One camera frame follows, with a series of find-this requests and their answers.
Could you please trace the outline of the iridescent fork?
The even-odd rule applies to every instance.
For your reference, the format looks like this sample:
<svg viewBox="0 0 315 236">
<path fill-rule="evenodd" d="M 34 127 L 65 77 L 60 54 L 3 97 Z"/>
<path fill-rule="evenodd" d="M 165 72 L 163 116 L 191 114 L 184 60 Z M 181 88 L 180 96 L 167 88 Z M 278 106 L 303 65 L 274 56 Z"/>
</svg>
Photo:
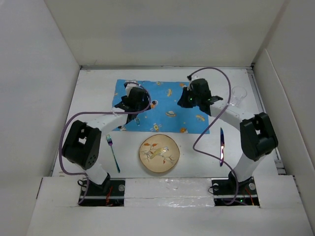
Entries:
<svg viewBox="0 0 315 236">
<path fill-rule="evenodd" d="M 119 167 L 119 164 L 118 164 L 118 162 L 117 162 L 117 159 L 116 159 L 116 156 L 115 156 L 115 153 L 114 153 L 114 150 L 113 150 L 113 141 L 112 141 L 112 138 L 111 138 L 110 134 L 107 134 L 107 135 L 106 135 L 106 140 L 107 140 L 108 145 L 109 145 L 110 148 L 111 148 L 111 151 L 112 151 L 112 154 L 113 154 L 113 157 L 114 157 L 114 161 L 115 161 L 115 165 L 116 165 L 117 172 L 120 173 L 120 172 L 121 172 L 121 169 L 120 169 L 120 167 Z"/>
</svg>

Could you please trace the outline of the iridescent knife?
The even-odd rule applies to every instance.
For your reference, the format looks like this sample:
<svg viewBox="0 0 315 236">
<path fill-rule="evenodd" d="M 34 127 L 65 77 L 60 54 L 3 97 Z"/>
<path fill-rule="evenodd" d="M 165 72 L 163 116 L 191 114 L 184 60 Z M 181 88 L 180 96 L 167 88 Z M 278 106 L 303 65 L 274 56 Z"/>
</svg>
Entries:
<svg viewBox="0 0 315 236">
<path fill-rule="evenodd" d="M 220 128 L 220 167 L 222 167 L 224 163 L 224 147 L 225 147 L 224 132 L 223 129 Z"/>
</svg>

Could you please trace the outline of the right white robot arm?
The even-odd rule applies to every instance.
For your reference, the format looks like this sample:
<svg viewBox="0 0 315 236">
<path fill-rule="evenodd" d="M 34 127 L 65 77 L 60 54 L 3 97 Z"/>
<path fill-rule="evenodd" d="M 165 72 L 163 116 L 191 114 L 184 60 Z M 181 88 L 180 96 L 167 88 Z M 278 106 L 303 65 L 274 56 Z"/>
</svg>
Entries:
<svg viewBox="0 0 315 236">
<path fill-rule="evenodd" d="M 229 106 L 223 102 L 223 98 L 211 95 L 205 79 L 189 78 L 189 85 L 183 88 L 178 105 L 182 108 L 197 106 L 200 111 L 221 119 L 240 132 L 243 154 L 231 171 L 233 178 L 227 182 L 229 191 L 234 194 L 245 189 L 245 181 L 253 176 L 264 156 L 269 155 L 278 146 L 277 136 L 266 113 L 254 115 Z"/>
</svg>

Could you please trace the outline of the round bird-pattern plate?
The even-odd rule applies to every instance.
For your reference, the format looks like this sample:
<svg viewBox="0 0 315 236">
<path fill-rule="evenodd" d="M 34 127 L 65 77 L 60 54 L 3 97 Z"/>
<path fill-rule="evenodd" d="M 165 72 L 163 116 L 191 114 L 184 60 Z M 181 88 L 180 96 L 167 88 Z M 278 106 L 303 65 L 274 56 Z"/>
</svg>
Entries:
<svg viewBox="0 0 315 236">
<path fill-rule="evenodd" d="M 170 171 L 180 158 L 180 149 L 176 142 L 165 134 L 156 134 L 147 138 L 139 147 L 139 159 L 143 166 L 153 173 Z"/>
</svg>

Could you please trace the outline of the blue space-print cloth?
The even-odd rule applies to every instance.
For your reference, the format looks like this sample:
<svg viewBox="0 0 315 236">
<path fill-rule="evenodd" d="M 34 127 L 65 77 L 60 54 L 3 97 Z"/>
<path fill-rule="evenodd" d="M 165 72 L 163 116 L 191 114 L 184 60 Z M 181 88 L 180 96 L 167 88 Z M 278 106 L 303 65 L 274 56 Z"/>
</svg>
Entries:
<svg viewBox="0 0 315 236">
<path fill-rule="evenodd" d="M 151 109 L 116 131 L 171 132 L 200 134 L 209 125 L 209 118 L 198 107 L 185 109 L 177 105 L 188 82 L 139 81 L 151 96 Z"/>
</svg>

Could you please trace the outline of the clear drinking glass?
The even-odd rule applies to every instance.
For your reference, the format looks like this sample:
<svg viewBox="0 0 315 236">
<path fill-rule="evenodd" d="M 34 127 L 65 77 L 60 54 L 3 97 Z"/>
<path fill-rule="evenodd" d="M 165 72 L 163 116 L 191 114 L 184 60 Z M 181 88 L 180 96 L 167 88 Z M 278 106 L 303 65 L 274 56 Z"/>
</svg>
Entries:
<svg viewBox="0 0 315 236">
<path fill-rule="evenodd" d="M 235 86 L 232 88 L 231 92 L 230 105 L 239 107 L 244 98 L 247 96 L 247 90 L 244 87 Z"/>
</svg>

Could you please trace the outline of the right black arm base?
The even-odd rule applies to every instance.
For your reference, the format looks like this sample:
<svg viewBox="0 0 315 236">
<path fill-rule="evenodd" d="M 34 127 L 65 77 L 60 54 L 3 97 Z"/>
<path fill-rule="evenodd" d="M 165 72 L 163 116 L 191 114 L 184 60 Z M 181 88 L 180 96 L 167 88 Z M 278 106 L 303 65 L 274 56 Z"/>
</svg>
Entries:
<svg viewBox="0 0 315 236">
<path fill-rule="evenodd" d="M 238 183 L 238 187 L 232 173 L 228 177 L 212 178 L 208 192 L 213 196 L 216 207 L 260 206 L 253 177 Z"/>
</svg>

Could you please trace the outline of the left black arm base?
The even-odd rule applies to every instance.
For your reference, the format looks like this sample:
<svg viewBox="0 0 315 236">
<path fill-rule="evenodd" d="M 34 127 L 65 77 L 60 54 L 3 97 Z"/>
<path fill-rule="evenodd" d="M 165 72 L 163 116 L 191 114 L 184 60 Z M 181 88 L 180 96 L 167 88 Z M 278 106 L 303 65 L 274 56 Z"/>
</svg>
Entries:
<svg viewBox="0 0 315 236">
<path fill-rule="evenodd" d="M 88 188 L 85 178 L 77 181 L 80 186 L 79 206 L 82 207 L 123 207 L 125 205 L 126 180 L 114 178 L 103 191 L 90 181 Z"/>
</svg>

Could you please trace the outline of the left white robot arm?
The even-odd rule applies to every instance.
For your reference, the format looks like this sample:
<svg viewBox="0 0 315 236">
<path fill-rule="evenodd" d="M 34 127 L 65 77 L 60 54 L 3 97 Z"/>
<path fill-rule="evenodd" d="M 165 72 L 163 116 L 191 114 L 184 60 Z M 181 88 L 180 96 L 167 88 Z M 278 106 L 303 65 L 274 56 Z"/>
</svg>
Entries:
<svg viewBox="0 0 315 236">
<path fill-rule="evenodd" d="M 104 195 L 109 191 L 110 175 L 97 161 L 102 135 L 134 120 L 139 113 L 150 109 L 148 91 L 136 82 L 124 84 L 126 95 L 109 112 L 80 112 L 66 123 L 59 146 L 59 160 L 63 172 L 70 175 L 62 164 L 65 157 L 76 164 L 93 183 L 93 190 Z"/>
</svg>

